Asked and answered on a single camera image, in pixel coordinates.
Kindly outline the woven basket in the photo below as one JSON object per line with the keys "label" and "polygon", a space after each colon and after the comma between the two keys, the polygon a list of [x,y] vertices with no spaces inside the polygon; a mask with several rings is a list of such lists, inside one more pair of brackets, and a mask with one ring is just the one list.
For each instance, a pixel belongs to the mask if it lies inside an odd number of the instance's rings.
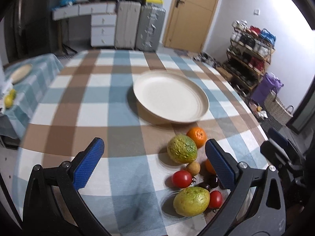
{"label": "woven basket", "polygon": [[267,112],[282,126],[285,126],[293,117],[294,107],[292,105],[285,106],[275,87],[273,87],[264,100],[264,106]]}

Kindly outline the orange mandarin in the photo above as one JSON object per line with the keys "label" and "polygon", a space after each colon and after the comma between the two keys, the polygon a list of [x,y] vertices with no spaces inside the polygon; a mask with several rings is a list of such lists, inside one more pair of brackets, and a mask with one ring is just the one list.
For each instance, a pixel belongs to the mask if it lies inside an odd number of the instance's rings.
{"label": "orange mandarin", "polygon": [[191,129],[188,130],[186,135],[194,141],[198,149],[203,147],[207,142],[207,134],[200,127],[192,127]]}
{"label": "orange mandarin", "polygon": [[205,167],[207,169],[207,171],[212,174],[212,175],[216,175],[216,171],[214,169],[214,167],[212,166],[211,162],[209,159],[206,159],[205,161]]}

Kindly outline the yellow-green citrus fruit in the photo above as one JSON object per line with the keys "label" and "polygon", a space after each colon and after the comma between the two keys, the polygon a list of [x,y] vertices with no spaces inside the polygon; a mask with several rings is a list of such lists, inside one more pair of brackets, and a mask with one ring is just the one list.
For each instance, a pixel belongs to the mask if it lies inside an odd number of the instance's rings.
{"label": "yellow-green citrus fruit", "polygon": [[209,205],[210,192],[198,186],[182,189],[173,200],[178,215],[193,217],[202,214]]}

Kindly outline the small brown longan fruit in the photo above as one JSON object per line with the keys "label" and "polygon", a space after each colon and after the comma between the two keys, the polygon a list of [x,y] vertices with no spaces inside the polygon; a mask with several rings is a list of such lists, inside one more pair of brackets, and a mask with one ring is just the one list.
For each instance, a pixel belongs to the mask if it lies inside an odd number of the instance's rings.
{"label": "small brown longan fruit", "polygon": [[201,166],[197,161],[193,161],[185,167],[185,170],[194,177],[200,173]]}

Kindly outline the red tomato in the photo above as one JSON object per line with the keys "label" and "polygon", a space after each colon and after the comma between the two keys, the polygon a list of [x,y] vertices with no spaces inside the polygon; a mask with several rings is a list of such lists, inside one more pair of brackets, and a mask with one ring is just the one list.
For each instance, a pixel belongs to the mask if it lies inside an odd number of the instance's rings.
{"label": "red tomato", "polygon": [[209,209],[218,209],[221,207],[223,203],[223,197],[220,191],[211,191],[210,192],[210,202],[209,202]]}
{"label": "red tomato", "polygon": [[192,175],[188,171],[177,171],[172,175],[172,183],[177,188],[183,189],[190,186],[192,183]]}

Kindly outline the silver suitcase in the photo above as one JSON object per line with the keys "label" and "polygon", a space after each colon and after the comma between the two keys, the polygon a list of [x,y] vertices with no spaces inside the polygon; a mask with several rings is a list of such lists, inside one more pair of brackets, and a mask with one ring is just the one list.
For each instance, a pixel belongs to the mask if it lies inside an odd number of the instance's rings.
{"label": "silver suitcase", "polygon": [[138,22],[135,48],[155,52],[158,48],[166,10],[154,4],[142,6]]}

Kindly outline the small beige plate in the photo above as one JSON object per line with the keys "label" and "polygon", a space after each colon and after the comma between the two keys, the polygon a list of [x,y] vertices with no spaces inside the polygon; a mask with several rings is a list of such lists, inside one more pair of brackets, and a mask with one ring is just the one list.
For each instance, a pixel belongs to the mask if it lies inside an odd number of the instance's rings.
{"label": "small beige plate", "polygon": [[32,70],[32,64],[22,65],[16,69],[10,76],[11,83],[14,85],[23,80]]}

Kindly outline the white drawer desk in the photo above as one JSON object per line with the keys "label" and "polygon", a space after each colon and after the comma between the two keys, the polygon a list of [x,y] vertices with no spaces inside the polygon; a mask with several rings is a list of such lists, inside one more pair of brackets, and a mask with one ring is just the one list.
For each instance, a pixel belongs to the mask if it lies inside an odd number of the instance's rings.
{"label": "white drawer desk", "polygon": [[97,2],[59,7],[52,12],[52,19],[59,21],[79,16],[90,16],[91,46],[113,47],[116,30],[116,3]]}

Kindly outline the wooden shoe rack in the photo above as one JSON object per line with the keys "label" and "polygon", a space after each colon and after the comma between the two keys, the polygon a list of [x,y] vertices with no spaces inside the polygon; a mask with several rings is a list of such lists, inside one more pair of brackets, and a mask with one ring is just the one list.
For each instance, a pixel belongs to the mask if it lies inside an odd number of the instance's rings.
{"label": "wooden shoe rack", "polygon": [[233,33],[226,49],[224,67],[249,96],[263,80],[271,64],[276,36],[267,29],[249,26],[245,20],[232,23]]}

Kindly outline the beige suitcase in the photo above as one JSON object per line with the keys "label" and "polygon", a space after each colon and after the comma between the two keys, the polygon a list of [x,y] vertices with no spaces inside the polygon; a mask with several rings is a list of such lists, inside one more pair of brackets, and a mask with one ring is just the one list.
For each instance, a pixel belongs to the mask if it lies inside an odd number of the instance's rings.
{"label": "beige suitcase", "polygon": [[139,2],[119,2],[114,42],[117,49],[135,48],[140,11]]}

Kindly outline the cardboard box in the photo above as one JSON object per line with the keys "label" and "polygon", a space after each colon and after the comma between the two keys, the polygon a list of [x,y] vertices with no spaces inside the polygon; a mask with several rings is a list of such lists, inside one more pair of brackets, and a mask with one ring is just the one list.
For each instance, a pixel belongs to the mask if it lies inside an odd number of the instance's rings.
{"label": "cardboard box", "polygon": [[226,71],[222,67],[216,67],[216,70],[220,73],[220,75],[228,82],[230,82],[233,79],[233,75]]}

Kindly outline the cream round plate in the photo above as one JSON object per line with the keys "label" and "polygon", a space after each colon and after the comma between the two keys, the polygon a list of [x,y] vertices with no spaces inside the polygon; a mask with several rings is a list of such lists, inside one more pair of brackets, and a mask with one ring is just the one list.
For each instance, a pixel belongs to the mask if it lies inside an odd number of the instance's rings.
{"label": "cream round plate", "polygon": [[133,84],[133,92],[150,113],[177,124],[197,122],[209,110],[208,97],[199,85],[165,70],[141,74]]}

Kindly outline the green wrinkled citrus fruit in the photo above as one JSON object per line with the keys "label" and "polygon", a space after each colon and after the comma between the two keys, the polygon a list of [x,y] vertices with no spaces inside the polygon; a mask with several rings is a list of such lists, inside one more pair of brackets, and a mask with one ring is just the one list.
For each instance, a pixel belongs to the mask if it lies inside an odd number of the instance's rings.
{"label": "green wrinkled citrus fruit", "polygon": [[195,142],[186,135],[176,135],[167,144],[167,153],[177,164],[189,164],[197,158]]}

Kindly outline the yellow lemon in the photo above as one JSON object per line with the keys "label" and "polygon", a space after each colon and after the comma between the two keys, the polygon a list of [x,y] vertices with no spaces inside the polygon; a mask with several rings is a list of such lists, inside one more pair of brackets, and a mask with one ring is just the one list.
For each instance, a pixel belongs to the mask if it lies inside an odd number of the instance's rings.
{"label": "yellow lemon", "polygon": [[7,109],[10,109],[14,104],[14,98],[12,95],[7,95],[4,99],[4,105]]}
{"label": "yellow lemon", "polygon": [[10,96],[12,99],[15,99],[17,96],[17,91],[15,89],[10,90]]}

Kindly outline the wooden door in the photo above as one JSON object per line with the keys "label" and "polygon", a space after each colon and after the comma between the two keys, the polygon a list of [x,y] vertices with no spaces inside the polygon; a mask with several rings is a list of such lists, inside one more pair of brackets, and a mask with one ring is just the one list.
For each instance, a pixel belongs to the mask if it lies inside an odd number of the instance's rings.
{"label": "wooden door", "polygon": [[199,53],[205,45],[218,0],[172,0],[165,47]]}

